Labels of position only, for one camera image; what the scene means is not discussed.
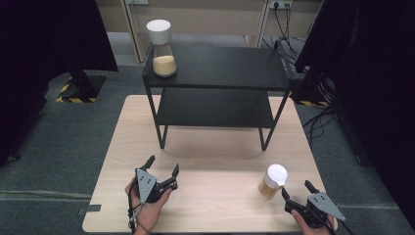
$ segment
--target white lid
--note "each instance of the white lid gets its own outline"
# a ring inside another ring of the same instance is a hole
[[[287,180],[288,172],[280,164],[272,164],[269,166],[267,173],[265,174],[264,180],[266,185],[271,188],[278,188],[285,185]]]
[[[156,45],[163,45],[171,39],[171,24],[166,20],[154,20],[147,23],[150,41]]]

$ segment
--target jar with white lid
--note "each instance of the jar with white lid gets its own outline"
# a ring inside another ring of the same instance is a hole
[[[147,23],[150,42],[153,46],[153,70],[162,77],[176,73],[177,66],[171,48],[171,24],[166,20],[154,20]]]

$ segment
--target hand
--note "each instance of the hand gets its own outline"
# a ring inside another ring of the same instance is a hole
[[[125,187],[125,193],[128,195],[130,186],[132,181]],[[153,230],[153,228],[156,226],[157,222],[159,221],[160,212],[162,206],[167,202],[168,197],[170,196],[172,190],[168,189],[164,192],[164,194],[161,196],[161,198],[152,204],[144,204],[141,211],[138,213],[137,221],[141,224],[136,227],[134,235],[138,234],[146,234],[147,231],[150,232]],[[131,192],[131,202],[132,206],[135,207],[140,204],[140,198],[137,194],[137,190],[133,189]]]
[[[330,235],[329,229],[326,226],[322,226],[320,228],[310,228],[307,223],[305,222],[304,218],[299,214],[296,210],[292,210],[291,214],[293,218],[296,220],[297,224],[300,226],[303,235]],[[329,227],[334,226],[334,218],[332,215],[328,217]]]

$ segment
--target wooden table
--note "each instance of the wooden table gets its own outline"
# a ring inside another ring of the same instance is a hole
[[[281,98],[270,97],[270,103],[278,108]],[[172,126],[168,132],[162,150],[147,97],[127,97],[90,202],[101,208],[86,214],[86,232],[130,231],[124,187],[151,155],[156,160],[149,172],[159,181],[180,165],[179,187],[162,209],[153,231],[157,233],[299,231],[284,211],[281,193],[267,199],[258,190],[271,164],[287,169],[286,189],[293,200],[306,203],[310,193],[303,186],[305,179],[324,191],[291,100],[264,152],[255,128]]]

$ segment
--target glass bottle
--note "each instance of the glass bottle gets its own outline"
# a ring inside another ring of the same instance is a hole
[[[147,23],[150,42],[153,46],[153,70],[163,77],[176,73],[177,66],[174,61],[171,48],[170,22],[165,20],[154,20]]]

